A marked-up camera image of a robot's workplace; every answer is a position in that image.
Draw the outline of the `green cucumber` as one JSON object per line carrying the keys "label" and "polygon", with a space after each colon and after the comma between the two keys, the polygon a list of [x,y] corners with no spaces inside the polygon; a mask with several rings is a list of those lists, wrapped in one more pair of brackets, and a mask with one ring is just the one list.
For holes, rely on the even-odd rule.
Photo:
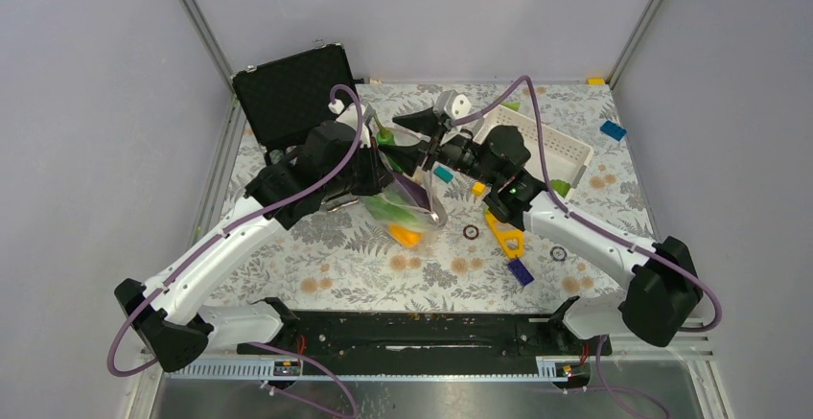
{"label": "green cucumber", "polygon": [[[376,133],[376,141],[379,146],[381,145],[396,145],[396,139],[394,133],[387,127],[385,127],[382,121],[379,119],[376,113],[373,114],[373,120],[376,124],[377,133]],[[403,171],[401,167],[387,154],[384,156],[386,162],[389,164],[389,168],[397,173],[401,174]]]}

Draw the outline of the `white plastic basket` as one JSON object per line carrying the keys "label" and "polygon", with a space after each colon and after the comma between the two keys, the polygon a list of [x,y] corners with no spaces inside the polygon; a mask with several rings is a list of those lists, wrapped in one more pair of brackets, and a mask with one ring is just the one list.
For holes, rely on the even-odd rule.
{"label": "white plastic basket", "polygon": [[[475,142],[480,144],[491,129],[497,126],[513,126],[518,129],[523,137],[524,146],[531,154],[524,168],[542,181],[537,125],[532,107],[522,103],[516,103],[515,108],[499,105],[476,123]],[[593,149],[586,143],[547,125],[542,125],[542,135],[548,178],[565,180],[571,184],[568,197],[563,198],[569,200],[590,165]]]}

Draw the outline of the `green lettuce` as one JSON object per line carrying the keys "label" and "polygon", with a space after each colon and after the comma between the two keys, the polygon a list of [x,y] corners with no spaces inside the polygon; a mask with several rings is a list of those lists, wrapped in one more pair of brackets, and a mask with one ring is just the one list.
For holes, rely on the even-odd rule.
{"label": "green lettuce", "polygon": [[397,224],[410,229],[427,229],[434,225],[433,217],[417,206],[391,202],[382,195],[362,199],[370,216],[383,224]]}

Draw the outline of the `purple eggplant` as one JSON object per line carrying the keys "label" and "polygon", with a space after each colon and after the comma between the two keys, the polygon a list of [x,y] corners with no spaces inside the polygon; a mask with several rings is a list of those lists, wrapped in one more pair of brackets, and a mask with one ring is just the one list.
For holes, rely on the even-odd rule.
{"label": "purple eggplant", "polygon": [[430,194],[421,184],[402,174],[396,173],[394,177],[419,207],[429,211],[432,210]]}

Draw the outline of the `clear zip top bag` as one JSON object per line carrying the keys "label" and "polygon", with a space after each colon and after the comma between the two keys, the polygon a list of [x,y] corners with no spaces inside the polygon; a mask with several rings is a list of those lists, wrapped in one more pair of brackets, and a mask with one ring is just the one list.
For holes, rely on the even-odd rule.
{"label": "clear zip top bag", "polygon": [[[382,151],[379,151],[379,156],[380,156],[380,158],[381,158],[381,160],[382,160],[382,162],[384,164],[384,167],[389,171],[389,174],[392,176],[392,180],[377,195],[382,195],[384,198],[386,198],[387,200],[389,200],[391,202],[400,202],[400,203],[403,203],[403,204],[409,204],[409,205],[417,206],[419,209],[423,209],[423,208],[419,207],[416,204],[416,202],[409,196],[409,194],[406,192],[406,190],[395,180],[394,175],[396,173],[393,172],[389,168],[389,164],[386,162],[385,157],[384,157],[385,153],[383,153]],[[416,231],[416,232],[421,232],[421,233],[429,233],[431,231],[438,230],[441,227],[444,227],[445,224],[448,221],[448,215],[447,215],[446,210],[443,207],[440,199],[435,194],[434,187],[432,187],[432,186],[430,186],[429,188],[426,187],[426,185],[424,183],[424,180],[423,180],[424,175],[425,174],[421,170],[418,170],[418,173],[417,173],[416,176],[410,176],[410,175],[405,175],[405,176],[407,176],[410,179],[412,179],[413,181],[421,184],[427,190],[427,192],[430,194],[430,201],[432,203],[432,210],[431,211],[429,211],[427,209],[423,209],[423,210],[426,210],[433,217],[434,225],[427,228],[427,229],[421,229],[421,230],[410,229],[410,228],[408,228],[408,229],[412,230],[412,231]],[[383,224],[383,223],[380,223],[378,221],[377,221],[377,223],[380,224],[384,229],[387,229],[387,227],[389,226],[389,224]]]}

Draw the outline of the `yellow bell pepper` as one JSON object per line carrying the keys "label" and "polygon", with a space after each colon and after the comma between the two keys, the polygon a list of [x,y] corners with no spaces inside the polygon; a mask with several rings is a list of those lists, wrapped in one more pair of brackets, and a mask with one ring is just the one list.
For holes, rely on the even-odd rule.
{"label": "yellow bell pepper", "polygon": [[398,224],[390,224],[387,230],[389,235],[405,248],[414,248],[424,240],[423,233],[409,230]]}

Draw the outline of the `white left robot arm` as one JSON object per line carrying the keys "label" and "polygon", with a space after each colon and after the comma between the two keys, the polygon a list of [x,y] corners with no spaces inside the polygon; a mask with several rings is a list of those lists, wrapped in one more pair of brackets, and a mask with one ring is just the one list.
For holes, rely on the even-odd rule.
{"label": "white left robot arm", "polygon": [[173,264],[146,282],[126,279],[114,291],[128,325],[166,372],[208,350],[263,342],[289,351],[297,328],[276,298],[242,306],[207,305],[231,273],[261,246],[285,234],[323,203],[371,196],[391,182],[366,125],[327,121],[278,163],[265,166],[223,220]]}

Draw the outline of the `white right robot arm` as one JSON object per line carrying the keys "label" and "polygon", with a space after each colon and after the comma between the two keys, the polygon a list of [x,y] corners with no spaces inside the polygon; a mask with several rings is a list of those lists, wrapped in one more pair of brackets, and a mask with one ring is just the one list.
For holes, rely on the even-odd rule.
{"label": "white right robot arm", "polygon": [[704,293],[687,246],[668,237],[657,243],[575,210],[549,178],[545,140],[535,126],[531,149],[520,127],[496,125],[480,137],[455,132],[453,121],[432,109],[397,116],[399,127],[418,134],[410,146],[383,145],[408,174],[439,163],[488,189],[484,202],[501,223],[547,239],[611,277],[621,290],[608,296],[576,297],[558,309],[549,331],[559,352],[572,354],[588,339],[631,332],[666,347],[684,330]]}

